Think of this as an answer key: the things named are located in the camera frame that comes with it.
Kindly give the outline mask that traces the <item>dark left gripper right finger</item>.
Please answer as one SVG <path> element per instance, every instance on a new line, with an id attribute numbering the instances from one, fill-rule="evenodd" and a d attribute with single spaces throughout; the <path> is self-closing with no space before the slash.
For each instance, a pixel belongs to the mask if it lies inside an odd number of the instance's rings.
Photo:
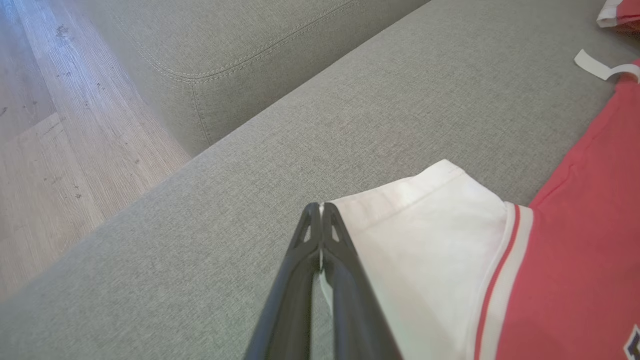
<path id="1" fill-rule="evenodd" d="M 334 358 L 401 360 L 402 353 L 338 207 L 325 203 L 321 217 L 322 273 L 331 288 Z"/>

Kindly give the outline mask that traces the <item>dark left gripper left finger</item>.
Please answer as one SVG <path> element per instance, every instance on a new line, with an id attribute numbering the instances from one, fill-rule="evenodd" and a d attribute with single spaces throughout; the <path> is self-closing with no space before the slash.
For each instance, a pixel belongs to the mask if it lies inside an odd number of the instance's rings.
<path id="1" fill-rule="evenodd" d="M 302 211 L 246 360 L 308 360 L 311 354 L 313 280 L 320 271 L 322 214 L 318 203 Z"/>

